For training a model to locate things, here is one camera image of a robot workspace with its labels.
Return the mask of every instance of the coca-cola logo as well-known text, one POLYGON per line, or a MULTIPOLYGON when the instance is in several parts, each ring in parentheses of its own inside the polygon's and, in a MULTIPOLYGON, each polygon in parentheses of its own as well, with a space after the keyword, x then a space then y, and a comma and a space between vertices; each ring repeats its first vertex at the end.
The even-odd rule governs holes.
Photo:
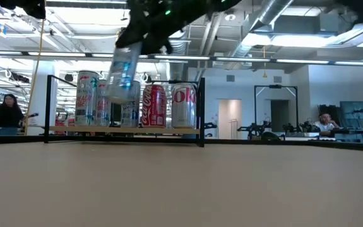
POLYGON ((152 87, 147 86, 143 91, 142 124, 149 125, 150 105, 152 104, 152 87))
POLYGON ((195 90, 191 88, 186 88, 186 92, 183 91, 177 91, 174 93, 171 102, 192 102, 195 103, 196 97, 195 97, 195 90))

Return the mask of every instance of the red can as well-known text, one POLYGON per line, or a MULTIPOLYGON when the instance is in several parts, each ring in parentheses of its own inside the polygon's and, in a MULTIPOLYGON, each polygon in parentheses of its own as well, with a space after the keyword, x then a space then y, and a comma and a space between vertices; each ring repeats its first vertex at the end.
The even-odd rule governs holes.
POLYGON ((143 127, 166 127, 166 92, 163 86, 147 85, 143 90, 141 123, 143 127))

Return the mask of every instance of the silver can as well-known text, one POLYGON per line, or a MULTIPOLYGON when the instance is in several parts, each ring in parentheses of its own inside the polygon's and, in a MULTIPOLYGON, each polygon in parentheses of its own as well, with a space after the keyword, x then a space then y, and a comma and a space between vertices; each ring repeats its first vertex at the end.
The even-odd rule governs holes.
POLYGON ((132 81, 136 71, 142 43, 131 44, 126 48, 115 48, 107 78, 107 97, 112 103, 123 104, 136 98, 132 81))
POLYGON ((190 83, 179 83, 172 89, 171 124, 175 129, 195 129, 196 92, 190 83))
POLYGON ((76 126, 95 125, 97 107, 97 86, 99 74, 92 71, 79 71, 76 90, 76 126))
POLYGON ((135 94, 134 100, 121 105, 121 127, 139 127, 141 84, 132 81, 131 91, 135 94))
POLYGON ((101 127, 110 126, 111 102, 105 96, 105 80, 98 82, 97 88, 97 121, 96 125, 101 127))

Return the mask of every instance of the black metal frame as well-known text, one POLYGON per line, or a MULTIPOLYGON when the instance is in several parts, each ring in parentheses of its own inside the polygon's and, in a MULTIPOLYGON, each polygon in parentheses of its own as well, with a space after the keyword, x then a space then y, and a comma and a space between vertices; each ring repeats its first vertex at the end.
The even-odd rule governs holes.
POLYGON ((86 137, 86 136, 50 136, 50 120, 49 114, 51 112, 51 88, 52 80, 57 79, 63 83, 70 84, 76 87, 76 85, 69 83, 61 78, 53 75, 47 77, 47 96, 46 96, 46 107, 45 107, 45 126, 44 126, 44 143, 51 141, 112 141, 112 142, 141 142, 141 143, 191 143, 197 144, 203 148, 205 146, 205 78, 201 78, 199 82, 182 82, 182 81, 152 81, 152 83, 193 83, 198 86, 196 92, 196 128, 199 129, 199 134, 196 135, 195 139, 167 139, 167 138, 135 138, 135 137, 86 137))
POLYGON ((297 97, 297 86, 283 86, 283 85, 254 85, 254 123, 257 124, 257 88, 293 88, 295 90, 295 108, 296 108, 296 129, 299 129, 299 104, 297 97))

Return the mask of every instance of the woman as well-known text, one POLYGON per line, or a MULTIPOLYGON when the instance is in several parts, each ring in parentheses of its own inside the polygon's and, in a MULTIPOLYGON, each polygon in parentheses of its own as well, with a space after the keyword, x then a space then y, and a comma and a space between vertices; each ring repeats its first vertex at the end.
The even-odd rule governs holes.
POLYGON ((4 96, 2 105, 0 105, 0 136, 17 135, 18 124, 24 119, 17 104, 17 98, 8 94, 4 96))

